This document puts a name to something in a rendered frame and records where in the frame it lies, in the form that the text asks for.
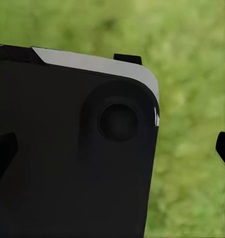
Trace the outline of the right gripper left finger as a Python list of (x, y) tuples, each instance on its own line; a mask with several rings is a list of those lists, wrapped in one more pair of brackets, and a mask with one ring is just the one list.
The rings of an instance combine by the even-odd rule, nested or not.
[(18, 142), (14, 132), (0, 135), (0, 179), (18, 151)]

